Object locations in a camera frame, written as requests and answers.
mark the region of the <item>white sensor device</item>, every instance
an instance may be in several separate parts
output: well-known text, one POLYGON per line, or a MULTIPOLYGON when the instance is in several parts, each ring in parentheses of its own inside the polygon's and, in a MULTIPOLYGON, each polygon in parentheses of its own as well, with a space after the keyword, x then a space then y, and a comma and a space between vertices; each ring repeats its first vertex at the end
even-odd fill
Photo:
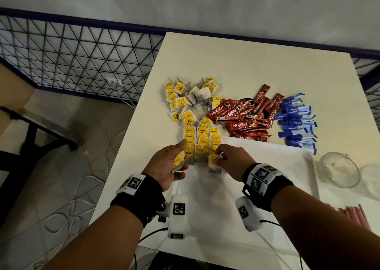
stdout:
POLYGON ((262 228, 263 224, 260 220, 264 218, 257 208, 246 196, 242 196, 235 201, 240 218, 243 220, 244 227, 249 231, 255 231, 262 228))
POLYGON ((164 203, 163 211, 156 211, 161 217, 168 217, 168 237, 184 239, 187 231, 188 198, 186 195, 173 195, 170 202, 164 203))

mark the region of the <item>white tray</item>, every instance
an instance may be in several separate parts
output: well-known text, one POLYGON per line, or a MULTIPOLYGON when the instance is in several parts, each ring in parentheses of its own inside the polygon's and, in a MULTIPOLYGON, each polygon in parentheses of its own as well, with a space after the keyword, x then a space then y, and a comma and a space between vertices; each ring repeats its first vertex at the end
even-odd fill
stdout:
MULTIPOLYGON (((243 147, 256 161, 268 163, 294 182, 296 186, 319 199, 318 186, 311 155, 301 148, 273 143, 223 137, 222 143, 243 147)), ((228 245, 233 247, 254 248, 297 255, 296 249, 281 227, 267 224, 259 231, 248 232, 240 219, 235 200, 241 196, 243 185, 228 174, 216 175, 207 172, 207 164, 190 166, 186 178, 176 182, 172 194, 188 196, 188 233, 178 246, 198 249, 204 245, 228 245)), ((274 221, 272 213, 261 210, 264 219, 274 221)), ((163 227, 153 221, 150 229, 163 227)), ((168 241, 156 237, 150 242, 159 244, 161 251, 168 241)))

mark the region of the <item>person's right hand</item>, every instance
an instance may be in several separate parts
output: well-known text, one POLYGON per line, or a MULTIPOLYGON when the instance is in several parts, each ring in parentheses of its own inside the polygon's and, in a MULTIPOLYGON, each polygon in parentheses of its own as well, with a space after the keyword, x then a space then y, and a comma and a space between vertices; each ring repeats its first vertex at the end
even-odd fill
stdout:
POLYGON ((243 182, 243 174, 256 161, 241 147, 220 144, 215 154, 222 155, 223 159, 214 159, 214 163, 222 167, 236 181, 243 182))

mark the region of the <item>black cable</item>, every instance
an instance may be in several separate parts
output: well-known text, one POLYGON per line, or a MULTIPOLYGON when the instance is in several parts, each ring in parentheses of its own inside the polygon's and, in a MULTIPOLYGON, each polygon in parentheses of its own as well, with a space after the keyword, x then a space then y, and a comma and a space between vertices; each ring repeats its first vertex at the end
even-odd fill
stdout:
MULTIPOLYGON (((167 229, 168 229, 168 228, 165 227, 165 228, 161 228, 161 229, 155 230, 155 231, 153 231, 152 233, 149 233, 149 234, 146 235, 145 237, 141 238, 140 241, 139 241, 139 243, 140 243, 141 241, 143 241, 145 238, 148 238, 150 235, 153 235, 153 234, 155 234, 155 233, 157 233, 157 232, 159 232, 159 231, 166 231, 167 229)), ((135 254, 135 253, 133 254, 133 258, 135 258, 135 270, 137 270, 137 258, 136 258, 136 254, 135 254)))
MULTIPOLYGON (((267 223, 271 223, 273 225, 277 225, 277 226, 280 226, 282 228, 282 226, 278 223, 275 223, 275 222, 272 222, 272 221, 268 221, 268 220, 259 220, 260 223, 263 223, 263 222, 267 222, 267 223)), ((301 259, 301 255, 298 253, 299 255, 299 263, 301 264, 301 270, 304 270, 304 268, 302 267, 302 259, 301 259)))

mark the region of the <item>tiled floor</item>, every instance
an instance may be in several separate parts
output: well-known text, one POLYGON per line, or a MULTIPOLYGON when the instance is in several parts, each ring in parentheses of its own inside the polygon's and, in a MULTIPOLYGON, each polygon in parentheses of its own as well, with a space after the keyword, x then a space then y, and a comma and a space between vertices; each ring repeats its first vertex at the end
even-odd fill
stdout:
MULTIPOLYGON (((35 167, 0 229, 0 269, 33 269, 37 262, 46 262, 57 253, 66 235, 70 241, 78 230, 88 226, 93 210, 81 215, 81 219, 70 218, 69 224, 73 223, 73 226, 67 233, 69 226, 64 224, 69 216, 69 201, 74 198, 82 177, 95 176, 106 181, 106 144, 128 127, 133 115, 133 109, 128 105, 38 90, 25 109, 33 119, 51 123, 51 127, 65 131, 68 137, 77 141, 79 149, 74 152, 70 152, 68 146, 55 149, 35 167), (50 217, 54 213, 61 215, 50 217), (58 232, 50 233, 47 229, 58 232)), ((16 151, 12 137, 26 131, 26 125, 14 122, 1 135, 0 146, 7 144, 16 151)), ((120 135, 108 147, 109 169, 123 137, 120 135)), ((88 201, 90 205, 76 202, 73 215, 94 207, 91 204, 97 203, 102 189, 102 182, 91 177, 83 178, 75 197, 88 201)), ((139 248, 136 254, 139 269, 147 269, 154 251, 139 248)))

